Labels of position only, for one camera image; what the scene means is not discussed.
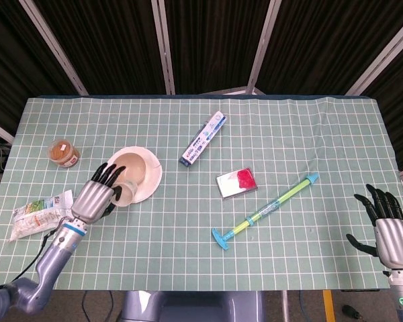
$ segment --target small card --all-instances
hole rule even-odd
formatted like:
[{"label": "small card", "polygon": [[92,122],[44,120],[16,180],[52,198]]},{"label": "small card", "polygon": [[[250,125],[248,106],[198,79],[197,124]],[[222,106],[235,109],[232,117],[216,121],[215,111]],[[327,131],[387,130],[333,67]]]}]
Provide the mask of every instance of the small card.
[{"label": "small card", "polygon": [[250,168],[221,174],[216,182],[224,199],[258,189]]}]

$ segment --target marker box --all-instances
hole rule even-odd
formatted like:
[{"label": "marker box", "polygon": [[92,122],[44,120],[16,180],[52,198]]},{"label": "marker box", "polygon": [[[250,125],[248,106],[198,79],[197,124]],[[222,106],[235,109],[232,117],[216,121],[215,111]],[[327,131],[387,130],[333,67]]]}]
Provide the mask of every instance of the marker box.
[{"label": "marker box", "polygon": [[204,124],[189,143],[179,162],[185,166],[191,166],[199,155],[202,154],[226,120],[227,117],[219,111],[213,114],[210,120]]}]

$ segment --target robotic arm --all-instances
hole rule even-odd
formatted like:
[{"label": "robotic arm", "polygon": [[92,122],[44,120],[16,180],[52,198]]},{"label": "robotic arm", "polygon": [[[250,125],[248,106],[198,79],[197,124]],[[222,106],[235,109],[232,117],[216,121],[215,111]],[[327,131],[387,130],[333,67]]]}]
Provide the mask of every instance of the robotic arm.
[{"label": "robotic arm", "polygon": [[363,245],[354,236],[347,234],[349,242],[366,254],[379,257],[380,262],[391,269],[383,271],[396,306],[400,322],[403,322],[403,213],[397,199],[390,193],[366,185],[374,206],[369,199],[354,195],[363,203],[375,231],[376,247]]},{"label": "robotic arm", "polygon": [[0,286],[0,319],[10,306],[27,314],[39,313],[49,301],[58,275],[87,233],[86,224],[95,223],[114,209],[110,201],[114,195],[116,200],[120,198],[121,187],[112,189],[111,186],[125,166],[115,170],[116,165],[112,164],[105,170],[106,166],[107,163],[102,164],[82,188],[71,208],[73,218],[58,230],[38,262],[36,270],[39,283],[28,278],[18,278]]}]

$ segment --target green toy syringe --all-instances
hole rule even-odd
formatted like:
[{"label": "green toy syringe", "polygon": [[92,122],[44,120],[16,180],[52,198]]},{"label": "green toy syringe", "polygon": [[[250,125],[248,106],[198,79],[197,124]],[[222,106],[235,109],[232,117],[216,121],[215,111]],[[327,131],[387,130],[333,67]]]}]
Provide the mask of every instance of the green toy syringe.
[{"label": "green toy syringe", "polygon": [[294,196],[303,188],[307,187],[310,184],[314,184],[315,181],[319,178],[319,174],[315,172],[314,174],[309,174],[301,183],[297,184],[294,188],[289,190],[287,193],[281,195],[278,199],[273,199],[270,203],[267,203],[264,207],[254,212],[250,217],[246,217],[245,220],[237,225],[234,229],[230,230],[224,236],[221,236],[220,233],[215,228],[212,228],[212,235],[214,236],[216,242],[224,249],[228,249],[227,240],[234,237],[242,230],[247,228],[248,226],[254,225],[254,222],[260,220],[261,218],[267,216],[268,214],[274,212],[278,209],[284,202]]}]

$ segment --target plastic wrapper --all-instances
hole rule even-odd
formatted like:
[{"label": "plastic wrapper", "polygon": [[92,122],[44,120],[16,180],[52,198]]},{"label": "plastic wrapper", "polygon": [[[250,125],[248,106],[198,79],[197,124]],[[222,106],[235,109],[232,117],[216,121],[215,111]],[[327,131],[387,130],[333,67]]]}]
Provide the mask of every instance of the plastic wrapper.
[{"label": "plastic wrapper", "polygon": [[9,241],[54,229],[63,217],[71,216],[72,190],[34,201],[13,210],[13,229]]}]

